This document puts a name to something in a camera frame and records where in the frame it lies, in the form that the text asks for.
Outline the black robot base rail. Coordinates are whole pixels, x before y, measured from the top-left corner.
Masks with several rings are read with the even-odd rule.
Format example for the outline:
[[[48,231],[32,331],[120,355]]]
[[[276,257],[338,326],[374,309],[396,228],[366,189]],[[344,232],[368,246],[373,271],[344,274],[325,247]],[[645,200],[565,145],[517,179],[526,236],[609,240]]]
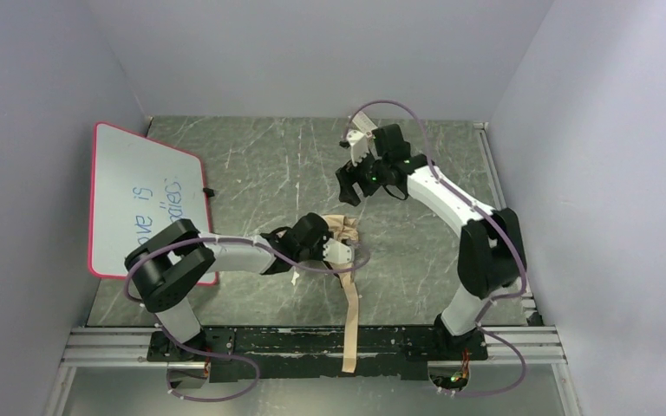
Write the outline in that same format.
[[[147,361],[180,367],[200,362],[215,383],[264,379],[317,379],[343,375],[344,328],[207,326],[201,348],[188,352],[162,332],[152,333]],[[471,331],[451,337],[434,325],[361,326],[357,333],[356,367],[361,377],[397,376],[428,380],[435,361],[484,361],[484,335]]]

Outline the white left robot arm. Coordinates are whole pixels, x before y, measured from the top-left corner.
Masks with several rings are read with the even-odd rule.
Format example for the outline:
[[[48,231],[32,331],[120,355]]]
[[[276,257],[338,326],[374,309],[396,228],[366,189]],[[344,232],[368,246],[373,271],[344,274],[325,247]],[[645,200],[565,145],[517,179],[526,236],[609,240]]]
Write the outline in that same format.
[[[202,327],[187,300],[206,273],[245,271],[259,275],[285,273],[294,263],[323,261],[333,234],[323,217],[308,213],[291,227],[252,237],[217,236],[199,242],[199,229],[189,219],[168,225],[124,259],[139,301],[179,343],[201,348]]]

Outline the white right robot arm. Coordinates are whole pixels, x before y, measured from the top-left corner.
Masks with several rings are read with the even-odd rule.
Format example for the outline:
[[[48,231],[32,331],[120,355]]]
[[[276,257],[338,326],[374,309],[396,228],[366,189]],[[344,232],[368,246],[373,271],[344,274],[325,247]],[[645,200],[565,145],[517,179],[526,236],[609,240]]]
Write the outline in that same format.
[[[363,197],[395,187],[400,198],[429,208],[459,238],[460,286],[435,324],[451,341],[473,332],[490,301],[526,272],[519,218],[468,195],[422,153],[414,154],[397,124],[366,134],[349,130],[340,141],[349,161],[336,170],[339,200],[357,206]]]

